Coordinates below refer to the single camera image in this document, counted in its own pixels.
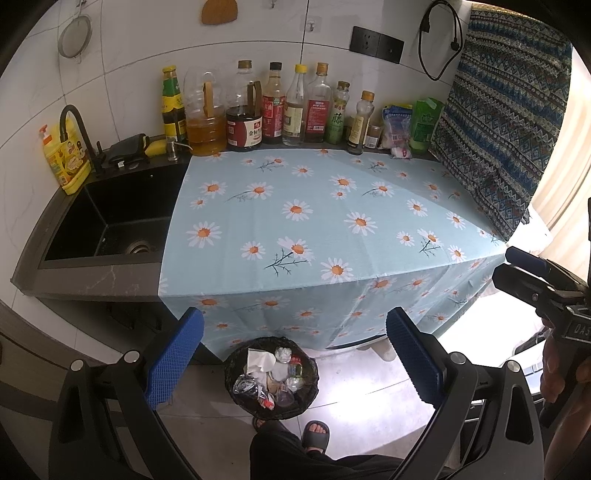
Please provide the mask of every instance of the sink drain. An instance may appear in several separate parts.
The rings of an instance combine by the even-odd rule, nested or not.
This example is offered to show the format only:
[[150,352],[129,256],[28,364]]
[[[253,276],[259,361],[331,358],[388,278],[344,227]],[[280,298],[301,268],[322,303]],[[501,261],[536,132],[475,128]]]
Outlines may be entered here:
[[125,249],[125,254],[146,254],[152,251],[151,245],[146,240],[137,240]]

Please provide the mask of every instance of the red label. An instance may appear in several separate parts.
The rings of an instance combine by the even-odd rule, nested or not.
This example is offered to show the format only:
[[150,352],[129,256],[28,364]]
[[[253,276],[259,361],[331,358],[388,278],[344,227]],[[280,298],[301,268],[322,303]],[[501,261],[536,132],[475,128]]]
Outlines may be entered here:
[[251,147],[261,143],[261,124],[262,118],[246,122],[227,120],[228,143],[235,147]]
[[285,97],[262,98],[262,134],[264,137],[280,137],[283,128]]
[[322,134],[326,119],[329,116],[328,100],[308,100],[308,113],[306,115],[306,133]]

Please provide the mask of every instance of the black faucet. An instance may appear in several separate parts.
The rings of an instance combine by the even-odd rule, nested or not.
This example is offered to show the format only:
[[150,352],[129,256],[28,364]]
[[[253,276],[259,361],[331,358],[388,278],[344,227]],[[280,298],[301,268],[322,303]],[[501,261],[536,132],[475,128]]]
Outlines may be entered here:
[[86,127],[84,126],[84,122],[82,121],[82,117],[80,116],[80,112],[74,105],[66,105],[64,109],[61,111],[60,115],[60,142],[64,143],[68,140],[68,132],[66,129],[66,116],[68,112],[71,112],[76,119],[76,123],[78,124],[78,129],[80,130],[80,134],[82,135],[82,140],[86,144],[86,148],[88,148],[88,154],[90,155],[90,161],[95,168],[95,173],[98,177],[102,176],[105,172],[103,169],[103,161],[105,159],[105,154],[103,153],[100,142],[96,143],[96,146],[99,149],[99,155],[96,154],[95,149],[92,148],[92,143],[90,143],[90,138],[88,138],[88,133],[86,132]]

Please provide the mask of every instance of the black pants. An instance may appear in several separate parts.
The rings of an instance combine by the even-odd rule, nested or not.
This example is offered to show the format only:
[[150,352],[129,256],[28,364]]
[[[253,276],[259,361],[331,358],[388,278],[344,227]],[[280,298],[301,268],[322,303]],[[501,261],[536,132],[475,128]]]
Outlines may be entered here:
[[[333,460],[313,450],[276,422],[266,422],[251,443],[251,480],[388,480],[402,459],[385,455],[353,455]],[[440,478],[453,470],[444,468]]]

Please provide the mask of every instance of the black power cord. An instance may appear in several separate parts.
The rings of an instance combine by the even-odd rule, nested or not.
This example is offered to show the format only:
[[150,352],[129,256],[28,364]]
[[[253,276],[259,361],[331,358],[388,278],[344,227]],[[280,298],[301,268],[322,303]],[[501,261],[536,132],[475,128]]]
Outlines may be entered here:
[[[430,25],[429,25],[429,15],[431,15],[431,10],[433,10],[433,8],[435,8],[437,5],[444,5],[449,7],[449,10],[452,11],[452,16],[453,16],[453,41],[450,45],[451,49],[453,51],[455,51],[455,53],[452,55],[452,57],[447,61],[447,63],[443,66],[443,69],[441,70],[441,72],[439,73],[439,75],[437,75],[437,77],[432,76],[428,71],[427,68],[423,62],[423,55],[421,53],[421,44],[423,42],[423,32],[428,33],[429,29],[430,29]],[[457,30],[460,30],[460,43],[457,42]],[[433,80],[434,82],[438,81],[441,76],[443,75],[443,73],[445,72],[446,68],[449,66],[449,64],[452,62],[452,60],[454,58],[456,58],[460,52],[462,51],[462,49],[464,48],[464,33],[462,31],[462,22],[460,20],[460,17],[457,16],[457,12],[456,9],[454,9],[449,2],[447,2],[446,0],[435,0],[431,5],[429,5],[429,7],[427,8],[427,11],[425,12],[425,14],[423,15],[423,19],[421,20],[421,26],[418,29],[418,59],[421,62],[421,67],[423,67],[423,70],[425,71],[425,73],[427,74],[427,76]]]

